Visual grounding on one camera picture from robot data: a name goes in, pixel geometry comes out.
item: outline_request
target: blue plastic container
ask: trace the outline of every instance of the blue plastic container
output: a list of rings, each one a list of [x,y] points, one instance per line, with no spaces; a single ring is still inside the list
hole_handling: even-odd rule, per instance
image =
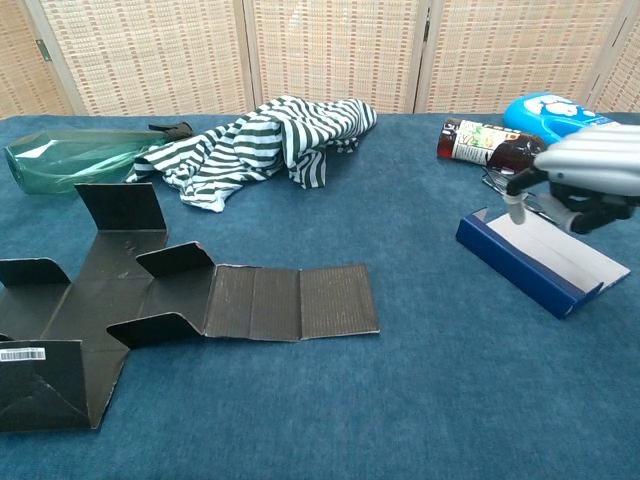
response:
[[[547,145],[581,128],[618,122],[599,115],[553,93],[531,93],[515,100],[505,110],[505,127],[538,135]]]

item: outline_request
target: barcode label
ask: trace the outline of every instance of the barcode label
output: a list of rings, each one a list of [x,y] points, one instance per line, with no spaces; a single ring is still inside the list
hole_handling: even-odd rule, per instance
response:
[[[44,348],[5,348],[0,350],[0,362],[23,362],[25,360],[46,360]]]

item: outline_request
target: green and white striped cloth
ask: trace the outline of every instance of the green and white striped cloth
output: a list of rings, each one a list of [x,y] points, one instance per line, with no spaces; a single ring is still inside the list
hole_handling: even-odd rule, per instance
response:
[[[376,119],[375,110],[357,99],[312,103],[283,96],[228,125],[150,148],[125,181],[162,172],[183,202],[221,212],[245,183],[267,180],[284,167],[303,188],[324,186],[326,147],[353,151]]]

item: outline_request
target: robotic arm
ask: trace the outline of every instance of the robotic arm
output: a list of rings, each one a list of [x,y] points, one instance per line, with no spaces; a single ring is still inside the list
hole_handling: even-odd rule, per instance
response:
[[[640,205],[640,125],[587,127],[538,154],[506,185],[514,223],[525,220],[525,190],[545,181],[549,193],[536,195],[536,203],[567,231],[587,234],[631,218]]]

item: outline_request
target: green plastic bottle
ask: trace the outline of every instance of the green plastic bottle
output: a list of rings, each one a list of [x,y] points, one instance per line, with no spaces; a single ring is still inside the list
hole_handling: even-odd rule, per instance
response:
[[[67,193],[77,183],[120,181],[150,147],[190,137],[187,123],[135,130],[51,130],[22,137],[5,154],[13,178],[29,194]]]

